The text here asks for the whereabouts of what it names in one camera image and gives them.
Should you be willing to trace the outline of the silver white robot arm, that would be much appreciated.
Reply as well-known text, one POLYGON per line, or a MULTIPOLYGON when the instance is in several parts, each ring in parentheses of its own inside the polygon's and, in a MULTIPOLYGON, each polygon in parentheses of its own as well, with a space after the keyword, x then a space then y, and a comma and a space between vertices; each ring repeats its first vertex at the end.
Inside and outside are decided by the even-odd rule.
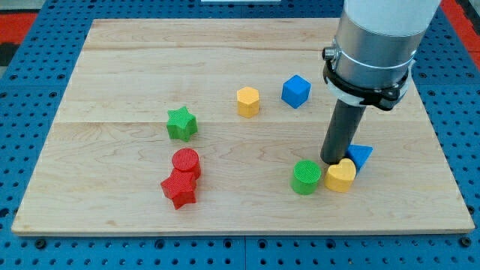
POLYGON ((385 89, 407 73, 440 0, 345 0, 334 44, 334 72, 366 89, 385 89))

